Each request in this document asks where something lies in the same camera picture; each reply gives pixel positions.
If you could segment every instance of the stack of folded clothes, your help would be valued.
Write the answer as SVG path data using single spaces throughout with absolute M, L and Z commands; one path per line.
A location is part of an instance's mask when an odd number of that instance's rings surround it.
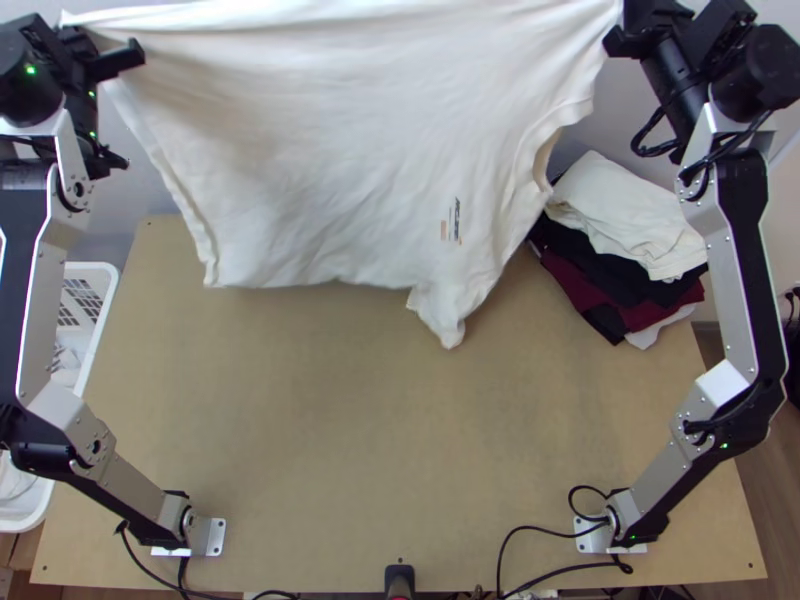
M 704 300 L 703 240 L 675 196 L 596 152 L 555 185 L 528 243 L 583 318 L 645 349 Z

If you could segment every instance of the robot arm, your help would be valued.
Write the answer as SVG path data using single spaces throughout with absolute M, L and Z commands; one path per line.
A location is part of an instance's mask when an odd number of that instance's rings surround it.
M 105 423 L 50 380 L 67 250 L 86 230 L 94 181 L 127 168 L 97 141 L 96 86 L 144 52 L 131 40 L 98 54 L 79 29 L 54 32 L 38 15 L 0 26 L 0 47 L 0 442 L 18 468 L 120 515 L 142 544 L 219 555 L 225 521 L 126 462 Z M 37 158 L 18 158 L 12 142 Z
M 581 538 L 583 552 L 644 551 L 719 463 L 766 438 L 786 398 L 761 219 L 770 116 L 800 98 L 800 47 L 776 25 L 757 26 L 743 0 L 712 0 L 692 17 L 673 0 L 627 0 L 624 28 L 604 44 L 611 56 L 641 61 L 675 131 L 660 153 L 673 150 L 676 195 L 706 242 L 725 359 L 695 381 L 669 423 L 667 446 L 645 472 L 612 492 L 604 515 L 611 525 Z

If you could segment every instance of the laundry basket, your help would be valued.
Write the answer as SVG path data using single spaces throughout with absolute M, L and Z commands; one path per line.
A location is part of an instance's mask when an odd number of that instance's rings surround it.
M 52 378 L 82 396 L 97 345 L 119 282 L 117 269 L 102 262 L 67 262 Z M 20 533 L 44 520 L 55 482 L 18 470 L 8 452 L 0 457 L 0 531 Z

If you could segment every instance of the white folded shirt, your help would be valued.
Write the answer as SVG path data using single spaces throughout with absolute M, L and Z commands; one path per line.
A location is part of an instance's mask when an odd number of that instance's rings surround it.
M 703 238 L 673 192 L 590 150 L 564 173 L 545 211 L 586 233 L 598 254 L 637 261 L 653 281 L 680 278 L 706 262 Z
M 451 348 L 551 193 L 546 142 L 590 112 L 619 11 L 214 0 L 62 22 L 145 48 L 146 66 L 104 85 L 206 285 L 411 288 L 408 307 Z

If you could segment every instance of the wooden table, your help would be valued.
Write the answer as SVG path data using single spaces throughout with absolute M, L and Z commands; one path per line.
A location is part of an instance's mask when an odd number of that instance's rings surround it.
M 340 284 L 206 290 L 180 218 L 141 226 L 86 397 L 123 456 L 228 518 L 224 556 L 192 561 L 195 587 L 375 592 L 402 557 L 421 590 L 492 588 L 505 533 L 568 530 L 571 486 L 632 483 L 703 370 L 686 322 L 647 352 L 609 346 L 525 250 L 454 351 L 404 304 Z M 550 585 L 766 576 L 732 461 L 671 517 L 633 575 Z M 153 587 L 117 522 L 59 486 L 34 580 Z M 175 560 L 146 555 L 174 580 Z M 504 585 L 586 560 L 571 541 L 522 534 Z

